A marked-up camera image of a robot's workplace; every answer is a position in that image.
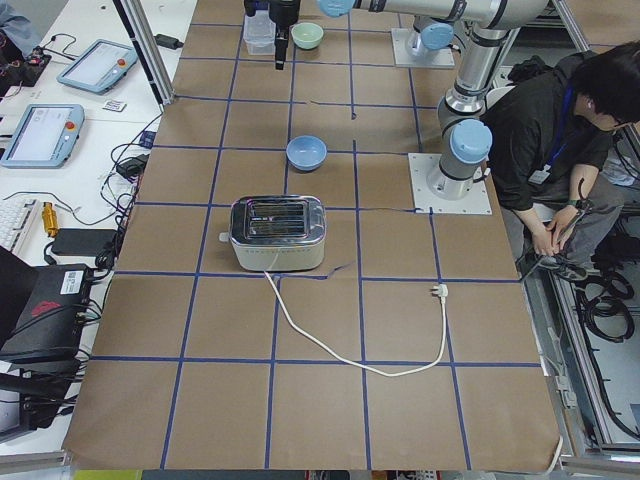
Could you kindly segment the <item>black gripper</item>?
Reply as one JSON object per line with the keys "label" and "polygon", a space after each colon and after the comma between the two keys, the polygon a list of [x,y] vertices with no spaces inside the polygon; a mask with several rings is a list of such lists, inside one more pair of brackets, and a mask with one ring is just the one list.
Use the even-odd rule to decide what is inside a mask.
{"label": "black gripper", "polygon": [[[270,0],[269,18],[277,26],[292,26],[298,22],[300,0]],[[283,70],[286,62],[286,29],[277,27],[274,37],[274,65]]]}

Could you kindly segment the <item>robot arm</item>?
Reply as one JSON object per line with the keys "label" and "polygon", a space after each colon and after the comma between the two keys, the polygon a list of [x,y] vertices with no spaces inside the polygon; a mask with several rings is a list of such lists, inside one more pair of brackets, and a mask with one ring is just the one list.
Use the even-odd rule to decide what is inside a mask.
{"label": "robot arm", "polygon": [[[316,24],[301,22],[299,1],[269,1],[269,19],[275,25],[274,60],[278,70],[284,68],[288,45],[303,50],[317,48],[324,31]],[[455,66],[452,53],[455,29],[451,20],[416,14],[410,29],[393,28],[391,45],[398,67],[451,70]]]}
{"label": "robot arm", "polygon": [[492,135],[480,120],[483,101],[515,35],[546,7],[545,1],[319,1],[329,17],[353,9],[372,13],[401,13],[414,17],[408,54],[445,46],[431,31],[438,27],[449,34],[454,25],[468,22],[470,30],[453,86],[438,105],[444,152],[426,175],[429,189],[447,200],[464,197],[473,176],[487,159]]}

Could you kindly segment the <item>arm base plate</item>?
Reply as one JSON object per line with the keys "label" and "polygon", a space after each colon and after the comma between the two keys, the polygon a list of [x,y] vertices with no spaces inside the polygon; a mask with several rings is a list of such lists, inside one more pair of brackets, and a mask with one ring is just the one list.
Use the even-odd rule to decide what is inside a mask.
{"label": "arm base plate", "polygon": [[452,180],[441,171],[440,157],[425,153],[408,155],[414,209],[425,214],[491,215],[481,166],[469,179]]}
{"label": "arm base plate", "polygon": [[420,32],[393,28],[391,38],[398,67],[453,69],[455,66],[450,48],[454,31],[450,24],[431,24]]}

